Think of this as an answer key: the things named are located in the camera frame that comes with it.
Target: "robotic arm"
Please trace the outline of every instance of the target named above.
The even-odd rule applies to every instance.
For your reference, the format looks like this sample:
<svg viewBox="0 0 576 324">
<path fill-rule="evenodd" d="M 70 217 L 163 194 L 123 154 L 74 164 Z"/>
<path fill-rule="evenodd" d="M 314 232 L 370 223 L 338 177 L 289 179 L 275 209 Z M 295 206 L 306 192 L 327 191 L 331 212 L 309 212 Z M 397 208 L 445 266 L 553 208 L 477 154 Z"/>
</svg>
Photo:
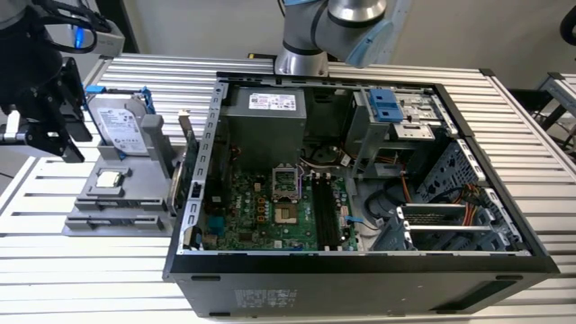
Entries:
<svg viewBox="0 0 576 324">
<path fill-rule="evenodd" d="M 57 24 L 89 31 L 93 42 L 82 48 L 54 43 L 45 26 Z M 81 113 L 83 90 L 75 62 L 62 58 L 59 51 L 89 53 L 95 32 L 109 31 L 106 20 L 82 5 L 0 0 L 0 108 L 7 116 L 0 126 L 0 145 L 29 145 L 66 162 L 83 161 L 71 142 L 71 138 L 91 140 Z"/>
<path fill-rule="evenodd" d="M 365 68 L 383 51 L 391 22 L 386 0 L 285 0 L 283 48 L 277 74 L 326 76 L 330 53 Z"/>
</svg>

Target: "green circuit board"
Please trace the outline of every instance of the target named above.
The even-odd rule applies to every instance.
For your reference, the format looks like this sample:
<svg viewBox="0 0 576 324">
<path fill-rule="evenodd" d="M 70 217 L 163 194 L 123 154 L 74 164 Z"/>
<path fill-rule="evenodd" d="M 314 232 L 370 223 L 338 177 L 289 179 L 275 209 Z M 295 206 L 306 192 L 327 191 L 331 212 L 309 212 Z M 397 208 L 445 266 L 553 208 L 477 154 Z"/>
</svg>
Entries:
<svg viewBox="0 0 576 324">
<path fill-rule="evenodd" d="M 333 208 L 338 233 L 343 228 L 350 238 L 342 240 L 342 250 L 357 250 L 353 225 L 343 225 L 339 206 L 346 206 L 345 185 L 341 179 L 330 182 Z M 271 201 L 271 175 L 235 172 L 230 181 L 229 206 L 223 215 L 223 231 L 215 244 L 203 244 L 217 250 L 293 250 L 317 251 L 317 228 L 311 198 L 311 179 L 302 177 L 301 195 L 295 204 Z"/>
</svg>

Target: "white wall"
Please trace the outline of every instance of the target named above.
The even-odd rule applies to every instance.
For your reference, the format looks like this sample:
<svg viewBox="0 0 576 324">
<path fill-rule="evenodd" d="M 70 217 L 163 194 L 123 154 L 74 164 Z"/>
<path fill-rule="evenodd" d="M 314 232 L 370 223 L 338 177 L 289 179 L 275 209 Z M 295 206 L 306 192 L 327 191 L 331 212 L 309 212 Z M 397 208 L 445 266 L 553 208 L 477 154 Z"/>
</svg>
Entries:
<svg viewBox="0 0 576 324">
<path fill-rule="evenodd" d="M 411 0 L 391 63 L 490 68 L 503 85 L 533 88 L 546 72 L 576 72 L 576 47 L 558 32 L 574 5 L 574 0 Z"/>
<path fill-rule="evenodd" d="M 283 19 L 275 0 L 131 2 L 149 53 L 239 59 L 281 49 Z"/>
<path fill-rule="evenodd" d="M 145 36 L 147 53 L 242 58 L 281 48 L 275 0 L 123 1 L 141 18 L 134 32 Z M 411 0 L 391 63 L 491 68 L 506 86 L 534 87 L 547 71 L 576 72 L 576 47 L 558 34 L 573 5 L 574 0 Z"/>
</svg>

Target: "blue plastic clip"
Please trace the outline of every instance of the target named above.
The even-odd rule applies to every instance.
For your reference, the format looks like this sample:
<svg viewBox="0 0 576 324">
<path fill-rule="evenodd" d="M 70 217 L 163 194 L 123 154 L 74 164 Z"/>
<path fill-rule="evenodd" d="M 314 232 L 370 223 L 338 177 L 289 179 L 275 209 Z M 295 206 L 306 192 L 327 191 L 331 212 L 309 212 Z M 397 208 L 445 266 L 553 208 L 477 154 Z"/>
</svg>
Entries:
<svg viewBox="0 0 576 324">
<path fill-rule="evenodd" d="M 143 87 L 142 90 L 139 90 L 139 92 L 143 95 L 145 110 L 147 111 L 147 113 L 155 115 L 155 109 L 153 108 L 151 92 L 150 92 L 150 90 L 146 87 Z"/>
<path fill-rule="evenodd" d="M 86 94 L 97 95 L 106 92 L 105 86 L 86 86 Z"/>
<path fill-rule="evenodd" d="M 378 122 L 398 123 L 403 120 L 403 113 L 397 106 L 395 96 L 390 90 L 369 90 L 367 101 Z"/>
<path fill-rule="evenodd" d="M 351 223 L 363 223 L 363 220 L 358 217 L 345 216 L 343 218 L 346 221 L 350 221 Z"/>
</svg>

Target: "aluminum extrusion table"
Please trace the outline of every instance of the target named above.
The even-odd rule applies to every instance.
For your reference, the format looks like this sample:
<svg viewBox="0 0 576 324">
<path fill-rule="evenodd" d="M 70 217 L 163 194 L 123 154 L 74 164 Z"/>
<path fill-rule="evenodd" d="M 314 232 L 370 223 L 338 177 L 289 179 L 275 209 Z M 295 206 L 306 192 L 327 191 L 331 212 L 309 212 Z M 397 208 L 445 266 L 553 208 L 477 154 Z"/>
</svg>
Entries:
<svg viewBox="0 0 576 324">
<path fill-rule="evenodd" d="M 269 60 L 123 55 L 99 61 L 85 84 L 153 91 L 163 132 L 183 142 L 175 114 L 185 109 L 202 134 L 215 71 L 271 73 Z M 337 78 L 442 83 L 515 203 L 553 255 L 561 276 L 470 316 L 229 319 L 243 323 L 576 323 L 576 170 L 523 109 L 486 71 L 330 64 Z M 89 124 L 93 134 L 95 129 Z M 161 272 L 169 238 L 66 238 L 59 235 L 98 158 L 78 143 L 82 164 L 30 158 L 0 198 L 0 318 L 10 321 L 206 323 Z"/>
</svg>

